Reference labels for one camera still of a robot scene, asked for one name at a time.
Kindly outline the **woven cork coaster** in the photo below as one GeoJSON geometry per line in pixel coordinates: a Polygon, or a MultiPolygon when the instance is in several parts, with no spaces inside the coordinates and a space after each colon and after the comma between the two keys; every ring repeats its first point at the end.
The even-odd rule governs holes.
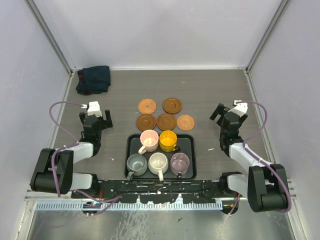
{"type": "Polygon", "coordinates": [[[183,131],[190,131],[195,126],[195,120],[190,115],[181,115],[176,120],[176,125],[183,131]]]}
{"type": "Polygon", "coordinates": [[[149,114],[151,115],[152,113],[154,113],[157,109],[157,104],[154,100],[146,98],[141,100],[138,103],[138,111],[141,114],[149,114]]]}

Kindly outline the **brown wooden coaster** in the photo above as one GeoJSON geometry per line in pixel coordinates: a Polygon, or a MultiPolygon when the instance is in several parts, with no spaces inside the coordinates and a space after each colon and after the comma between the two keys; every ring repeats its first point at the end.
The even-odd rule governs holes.
{"type": "Polygon", "coordinates": [[[163,113],[156,119],[157,127],[162,131],[171,131],[176,127],[176,118],[169,113],[163,113]]]}
{"type": "Polygon", "coordinates": [[[169,97],[162,104],[163,110],[168,114],[177,114],[182,109],[182,102],[175,97],[169,97]]]}
{"type": "Polygon", "coordinates": [[[153,130],[156,124],[156,118],[152,114],[142,114],[136,120],[136,126],[142,132],[153,130]]]}

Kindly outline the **yellow glass mug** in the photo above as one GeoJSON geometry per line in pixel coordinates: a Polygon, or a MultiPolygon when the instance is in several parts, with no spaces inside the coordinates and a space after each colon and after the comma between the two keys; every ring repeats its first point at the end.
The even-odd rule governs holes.
{"type": "Polygon", "coordinates": [[[181,151],[178,146],[178,136],[172,130],[165,130],[159,135],[159,146],[166,153],[181,151]]]}

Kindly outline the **purple ceramic mug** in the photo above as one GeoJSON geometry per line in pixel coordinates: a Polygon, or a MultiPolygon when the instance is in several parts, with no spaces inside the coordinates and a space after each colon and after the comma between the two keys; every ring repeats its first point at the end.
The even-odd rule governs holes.
{"type": "Polygon", "coordinates": [[[172,155],[170,159],[170,170],[178,179],[182,178],[189,167],[190,159],[185,153],[178,152],[172,155]]]}

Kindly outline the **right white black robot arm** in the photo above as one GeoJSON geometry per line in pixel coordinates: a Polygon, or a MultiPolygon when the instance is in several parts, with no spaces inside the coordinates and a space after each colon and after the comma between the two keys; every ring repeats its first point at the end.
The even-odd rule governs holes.
{"type": "Polygon", "coordinates": [[[247,119],[248,102],[234,100],[233,107],[218,104],[210,120],[220,126],[220,149],[236,161],[247,174],[224,172],[219,178],[219,191],[225,197],[234,193],[245,197],[255,212],[287,213],[292,208],[286,170],[281,164],[264,160],[242,139],[239,129],[247,119]]]}

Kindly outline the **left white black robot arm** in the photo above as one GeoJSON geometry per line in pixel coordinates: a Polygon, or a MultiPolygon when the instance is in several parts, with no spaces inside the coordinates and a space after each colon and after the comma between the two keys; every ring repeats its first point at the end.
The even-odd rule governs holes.
{"type": "Polygon", "coordinates": [[[61,195],[69,191],[82,190],[88,198],[100,193],[97,177],[92,173],[74,173],[74,163],[97,155],[101,148],[102,131],[113,127],[110,111],[104,111],[106,118],[95,114],[79,113],[83,126],[79,142],[61,148],[44,148],[40,151],[30,188],[34,192],[61,195]]]}

